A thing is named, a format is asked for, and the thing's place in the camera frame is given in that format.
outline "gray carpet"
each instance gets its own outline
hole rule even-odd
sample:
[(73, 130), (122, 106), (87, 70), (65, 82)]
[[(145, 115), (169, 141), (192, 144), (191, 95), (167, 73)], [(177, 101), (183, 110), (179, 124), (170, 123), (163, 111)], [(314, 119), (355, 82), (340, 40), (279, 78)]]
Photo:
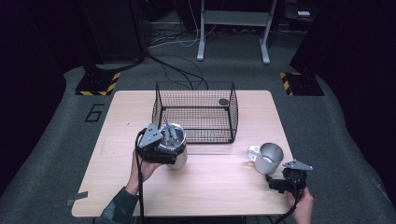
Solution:
[[(270, 65), (262, 63), (259, 38), (231, 35), (208, 40), (205, 60), (200, 63), (195, 60), (198, 43), (189, 48), (162, 45), (149, 52), (199, 75), (194, 63), (207, 81), (233, 81), (238, 90), (273, 94), (293, 156), (314, 167), (307, 177), (316, 197), (314, 223), (396, 223), (395, 209), (384, 196), (378, 175), (349, 136), (332, 90), (320, 77), (323, 97), (288, 96), (283, 89), (279, 73), (293, 71), (289, 62), (302, 36), (276, 35), (269, 49)], [(173, 80), (185, 80), (170, 69), (166, 71)], [(67, 88), (63, 100), (0, 199), (0, 223), (92, 223), (88, 218), (72, 217), (71, 206), (64, 203), (78, 192), (114, 93), (76, 96), (75, 87), (83, 75), (82, 68), (64, 74)], [(155, 90), (155, 82), (161, 80), (167, 80), (163, 68), (147, 58), (121, 73), (115, 91)], [(96, 107), (103, 113), (98, 122), (84, 122), (93, 104), (104, 104)], [(257, 220), (269, 223), (265, 217), (247, 218), (248, 223)]]

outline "human arm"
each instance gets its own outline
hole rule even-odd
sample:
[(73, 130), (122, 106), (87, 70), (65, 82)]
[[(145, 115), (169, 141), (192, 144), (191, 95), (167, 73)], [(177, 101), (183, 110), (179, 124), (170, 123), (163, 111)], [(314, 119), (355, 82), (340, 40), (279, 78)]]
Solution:
[[(294, 205), (294, 197), (288, 192), (289, 206)], [(312, 213), (314, 211), (314, 197), (309, 192), (308, 188), (304, 189), (303, 197), (297, 203), (297, 208), (293, 212), (293, 218), (297, 224), (311, 224)]]
[[(141, 172), (143, 174), (143, 181), (148, 180), (154, 171), (161, 166), (159, 163), (150, 163), (143, 161)], [(108, 206), (103, 210), (99, 217), (99, 223), (103, 224), (123, 224), (132, 222), (132, 214), (139, 197), (136, 195), (139, 189), (138, 169), (135, 158), (135, 151), (133, 152), (131, 173), (128, 183), (122, 188), (119, 193), (111, 200)]]

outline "sleeve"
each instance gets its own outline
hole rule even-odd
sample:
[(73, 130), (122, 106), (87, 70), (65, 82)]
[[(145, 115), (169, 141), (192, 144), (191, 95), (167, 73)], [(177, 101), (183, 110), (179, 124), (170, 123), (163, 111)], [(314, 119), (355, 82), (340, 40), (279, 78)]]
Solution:
[(111, 200), (99, 217), (99, 224), (130, 224), (139, 197), (130, 194), (125, 187)]

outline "table leg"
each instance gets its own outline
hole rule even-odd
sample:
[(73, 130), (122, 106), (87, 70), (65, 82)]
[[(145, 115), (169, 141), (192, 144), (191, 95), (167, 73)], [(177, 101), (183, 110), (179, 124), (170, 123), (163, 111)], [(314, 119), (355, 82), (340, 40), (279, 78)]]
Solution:
[(204, 60), (205, 53), (205, 0), (201, 0), (201, 36), (199, 39), (197, 61)]
[(265, 26), (264, 35), (262, 36), (262, 39), (260, 39), (260, 48), (262, 50), (262, 61), (266, 65), (270, 64), (270, 57), (268, 55), (268, 49), (267, 49), (267, 40), (268, 40), (268, 34), (270, 33), (270, 29), (271, 29), (271, 23), (274, 17), (276, 1), (277, 0), (273, 0), (271, 4), (271, 10), (269, 12), (267, 24)]

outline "wooden table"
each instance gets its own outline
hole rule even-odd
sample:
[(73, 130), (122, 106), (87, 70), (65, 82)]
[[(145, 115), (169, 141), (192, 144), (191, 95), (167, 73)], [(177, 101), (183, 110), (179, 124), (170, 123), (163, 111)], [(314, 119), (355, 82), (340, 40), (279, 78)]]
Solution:
[[(249, 146), (278, 144), (292, 161), (290, 147), (269, 91), (236, 91), (239, 119), (232, 144), (187, 144), (189, 157), (180, 170), (161, 166), (144, 183), (145, 216), (255, 216), (284, 214), (286, 195), (269, 189), (247, 156)], [(126, 185), (134, 140), (151, 122), (155, 91), (117, 91), (78, 192), (75, 217), (99, 217)], [(283, 178), (279, 166), (273, 178)], [(139, 206), (134, 215), (138, 216)]]

